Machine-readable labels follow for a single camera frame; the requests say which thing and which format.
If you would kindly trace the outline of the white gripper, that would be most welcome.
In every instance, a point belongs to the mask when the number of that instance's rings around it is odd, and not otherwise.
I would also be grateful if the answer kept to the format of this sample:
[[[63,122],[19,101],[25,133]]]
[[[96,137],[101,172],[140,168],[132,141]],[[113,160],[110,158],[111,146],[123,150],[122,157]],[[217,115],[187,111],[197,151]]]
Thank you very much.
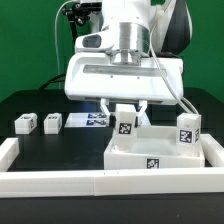
[[[178,99],[183,97],[183,61],[178,58],[158,58],[168,84]],[[136,126],[148,124],[147,102],[175,105],[177,101],[161,77],[154,59],[143,58],[140,65],[113,65],[105,53],[77,53],[69,61],[65,94],[70,100],[100,100],[106,115],[106,125],[115,126],[115,116],[109,111],[109,100],[138,102]]]

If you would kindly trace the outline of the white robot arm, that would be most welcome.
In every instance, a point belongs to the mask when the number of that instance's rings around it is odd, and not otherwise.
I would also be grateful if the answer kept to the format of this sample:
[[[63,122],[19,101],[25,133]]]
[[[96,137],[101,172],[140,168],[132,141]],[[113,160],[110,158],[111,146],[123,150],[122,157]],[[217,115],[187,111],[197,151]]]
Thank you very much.
[[[179,54],[192,37],[186,0],[80,0],[80,6],[96,18],[93,31],[75,41],[65,80],[69,99],[98,101],[108,125],[118,120],[111,101],[137,103],[136,122],[150,104],[182,102]]]

